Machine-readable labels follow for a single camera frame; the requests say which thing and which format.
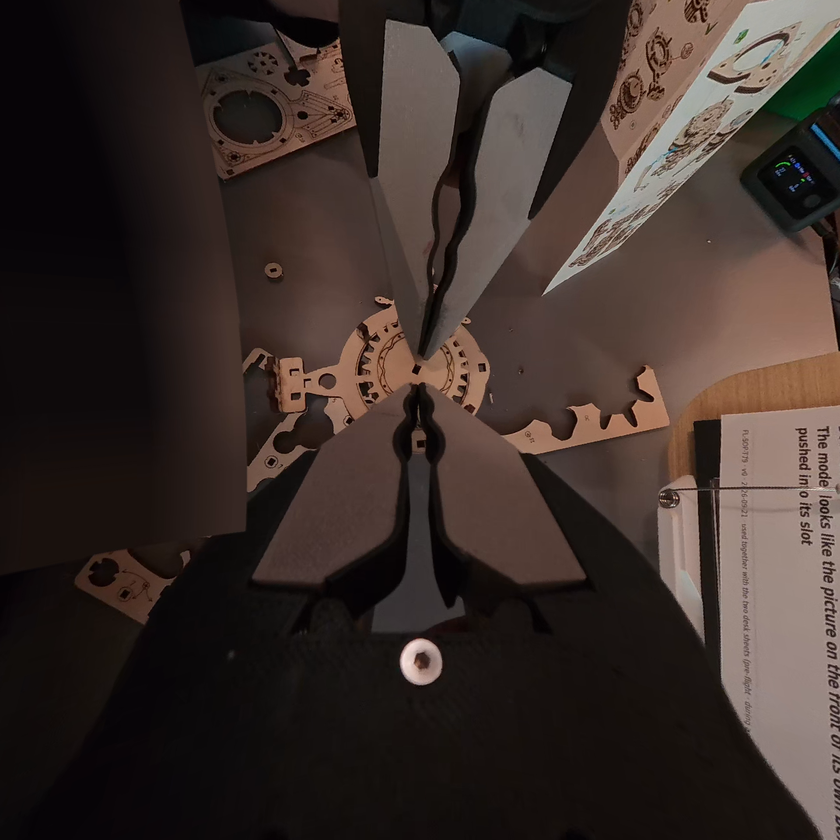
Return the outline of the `white document stand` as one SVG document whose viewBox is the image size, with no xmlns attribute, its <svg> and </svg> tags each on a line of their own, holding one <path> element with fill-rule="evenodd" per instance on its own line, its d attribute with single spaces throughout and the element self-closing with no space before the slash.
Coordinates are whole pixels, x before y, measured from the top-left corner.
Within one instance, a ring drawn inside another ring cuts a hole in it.
<svg viewBox="0 0 840 840">
<path fill-rule="evenodd" d="M 721 668 L 718 502 L 721 463 L 721 420 L 693 423 L 695 477 L 698 487 L 700 597 L 707 657 L 717 675 Z"/>
</svg>

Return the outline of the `green board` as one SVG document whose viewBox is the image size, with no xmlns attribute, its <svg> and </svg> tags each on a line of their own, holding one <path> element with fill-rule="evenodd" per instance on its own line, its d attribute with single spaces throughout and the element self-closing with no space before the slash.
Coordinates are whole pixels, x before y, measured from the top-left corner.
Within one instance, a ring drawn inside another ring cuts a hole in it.
<svg viewBox="0 0 840 840">
<path fill-rule="evenodd" d="M 839 91 L 839 35 L 835 35 L 761 108 L 800 122 Z"/>
</svg>

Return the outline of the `wooden sheet with round hole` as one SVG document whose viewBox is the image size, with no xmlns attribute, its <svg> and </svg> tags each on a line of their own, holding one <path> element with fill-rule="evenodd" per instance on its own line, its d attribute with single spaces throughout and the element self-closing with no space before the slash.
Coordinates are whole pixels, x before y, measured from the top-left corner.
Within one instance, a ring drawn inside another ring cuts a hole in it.
<svg viewBox="0 0 840 840">
<path fill-rule="evenodd" d="M 280 35 L 196 75 L 224 181 L 355 125 L 337 39 L 309 47 Z"/>
</svg>

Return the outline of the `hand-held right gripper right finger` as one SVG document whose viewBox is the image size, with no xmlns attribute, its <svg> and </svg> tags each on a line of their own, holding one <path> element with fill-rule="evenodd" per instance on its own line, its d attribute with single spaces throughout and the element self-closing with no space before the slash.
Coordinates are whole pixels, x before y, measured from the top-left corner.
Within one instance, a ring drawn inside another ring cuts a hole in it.
<svg viewBox="0 0 840 840">
<path fill-rule="evenodd" d="M 460 598 L 496 607 L 586 582 L 512 444 L 430 385 L 420 385 L 420 423 L 434 574 L 447 606 Z"/>
</svg>

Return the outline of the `round wooden gear model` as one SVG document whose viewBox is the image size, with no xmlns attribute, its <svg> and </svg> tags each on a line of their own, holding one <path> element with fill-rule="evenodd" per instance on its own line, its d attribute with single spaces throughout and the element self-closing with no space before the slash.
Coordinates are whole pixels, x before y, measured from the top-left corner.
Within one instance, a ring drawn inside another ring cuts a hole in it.
<svg viewBox="0 0 840 840">
<path fill-rule="evenodd" d="M 311 368 L 299 356 L 274 358 L 275 399 L 287 418 L 286 434 L 307 410 L 307 399 L 327 399 L 335 434 L 405 385 L 427 384 L 476 413 L 490 378 L 490 363 L 461 324 L 429 360 L 417 359 L 392 303 L 363 320 L 346 340 L 336 364 Z"/>
</svg>

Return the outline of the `white printed model box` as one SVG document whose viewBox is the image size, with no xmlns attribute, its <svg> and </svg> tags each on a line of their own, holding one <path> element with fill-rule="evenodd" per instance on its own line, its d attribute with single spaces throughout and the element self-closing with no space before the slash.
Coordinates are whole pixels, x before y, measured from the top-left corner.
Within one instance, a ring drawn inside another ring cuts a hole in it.
<svg viewBox="0 0 840 840">
<path fill-rule="evenodd" d="M 558 185 L 553 290 L 612 253 L 838 33 L 838 1 L 631 2 L 600 122 Z"/>
</svg>

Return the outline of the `wooden strip with gear cutouts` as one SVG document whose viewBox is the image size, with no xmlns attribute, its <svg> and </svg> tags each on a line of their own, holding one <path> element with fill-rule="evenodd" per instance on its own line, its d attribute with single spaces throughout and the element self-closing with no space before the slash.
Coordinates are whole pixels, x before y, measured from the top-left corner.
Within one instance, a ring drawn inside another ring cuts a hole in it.
<svg viewBox="0 0 840 840">
<path fill-rule="evenodd" d="M 522 454 L 545 455 L 667 427 L 669 415 L 654 369 L 646 365 L 635 376 L 635 385 L 639 395 L 649 399 L 637 399 L 624 413 L 611 414 L 605 421 L 601 409 L 592 403 L 568 406 L 574 426 L 567 438 L 554 436 L 548 423 L 536 419 L 503 437 Z"/>
</svg>

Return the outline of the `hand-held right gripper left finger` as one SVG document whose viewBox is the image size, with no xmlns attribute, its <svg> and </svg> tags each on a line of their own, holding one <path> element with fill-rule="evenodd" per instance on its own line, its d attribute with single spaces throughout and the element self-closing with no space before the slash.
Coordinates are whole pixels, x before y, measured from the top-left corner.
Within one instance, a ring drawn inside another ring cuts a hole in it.
<svg viewBox="0 0 840 840">
<path fill-rule="evenodd" d="M 410 519 L 415 387 L 321 446 L 253 575 L 258 585 L 369 612 L 401 582 Z"/>
</svg>

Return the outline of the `printed instruction paper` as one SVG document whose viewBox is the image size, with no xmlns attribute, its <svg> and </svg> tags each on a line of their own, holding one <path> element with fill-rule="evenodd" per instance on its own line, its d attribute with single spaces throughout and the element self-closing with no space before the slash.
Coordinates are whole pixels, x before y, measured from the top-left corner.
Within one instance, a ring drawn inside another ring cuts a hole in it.
<svg viewBox="0 0 840 840">
<path fill-rule="evenodd" d="M 839 836 L 839 409 L 721 419 L 721 681 L 823 838 Z"/>
</svg>

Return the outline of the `wooden sheet with cutouts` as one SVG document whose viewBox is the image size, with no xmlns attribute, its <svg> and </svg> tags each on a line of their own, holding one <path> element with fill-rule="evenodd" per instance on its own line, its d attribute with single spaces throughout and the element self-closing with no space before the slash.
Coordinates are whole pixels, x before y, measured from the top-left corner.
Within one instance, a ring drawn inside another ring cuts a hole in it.
<svg viewBox="0 0 840 840">
<path fill-rule="evenodd" d="M 301 361 L 298 358 L 277 360 L 267 351 L 256 348 L 243 362 L 243 374 L 252 370 L 267 373 L 269 396 L 273 396 L 279 381 L 276 369 L 283 364 L 288 373 L 301 372 Z M 290 453 L 282 454 L 274 446 L 275 437 L 291 433 L 304 413 L 299 411 L 286 415 L 272 429 L 272 435 L 264 440 L 258 454 L 250 460 L 246 470 L 246 489 L 249 493 L 256 491 L 260 484 L 276 478 L 310 450 L 309 447 L 297 445 Z M 89 594 L 137 623 L 145 624 L 162 592 L 174 579 L 173 575 L 158 575 L 143 566 L 129 550 L 121 549 L 91 557 L 77 574 L 74 585 L 80 592 Z"/>
</svg>

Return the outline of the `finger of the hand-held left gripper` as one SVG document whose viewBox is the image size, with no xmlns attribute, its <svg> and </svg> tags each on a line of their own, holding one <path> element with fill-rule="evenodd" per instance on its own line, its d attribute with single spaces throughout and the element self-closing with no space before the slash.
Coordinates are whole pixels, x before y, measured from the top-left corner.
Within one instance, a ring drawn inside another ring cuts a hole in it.
<svg viewBox="0 0 840 840">
<path fill-rule="evenodd" d="M 418 358 L 434 296 L 438 185 L 450 163 L 460 89 L 456 63 L 424 26 L 385 22 L 377 175 L 371 193 L 397 313 Z"/>
<path fill-rule="evenodd" d="M 458 71 L 455 126 L 465 156 L 458 215 L 420 340 L 425 359 L 453 335 L 529 226 L 572 90 L 540 67 L 514 75 L 511 55 L 478 38 L 447 35 L 440 45 Z"/>
</svg>

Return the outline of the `grey device with screen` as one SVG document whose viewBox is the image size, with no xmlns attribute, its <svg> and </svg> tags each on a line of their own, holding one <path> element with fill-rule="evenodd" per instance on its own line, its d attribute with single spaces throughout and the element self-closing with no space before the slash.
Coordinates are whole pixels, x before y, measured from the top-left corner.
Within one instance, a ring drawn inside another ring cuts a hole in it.
<svg viewBox="0 0 840 840">
<path fill-rule="evenodd" d="M 839 95 L 796 124 L 742 172 L 740 183 L 786 233 L 839 207 Z"/>
</svg>

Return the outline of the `light wooden board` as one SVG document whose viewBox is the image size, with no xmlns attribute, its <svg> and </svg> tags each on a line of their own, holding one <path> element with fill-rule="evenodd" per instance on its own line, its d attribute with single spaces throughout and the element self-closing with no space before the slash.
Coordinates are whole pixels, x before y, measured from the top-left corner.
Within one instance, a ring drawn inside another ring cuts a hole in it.
<svg viewBox="0 0 840 840">
<path fill-rule="evenodd" d="M 839 405 L 839 352 L 733 374 L 694 397 L 673 423 L 668 477 L 694 475 L 695 421 Z"/>
</svg>

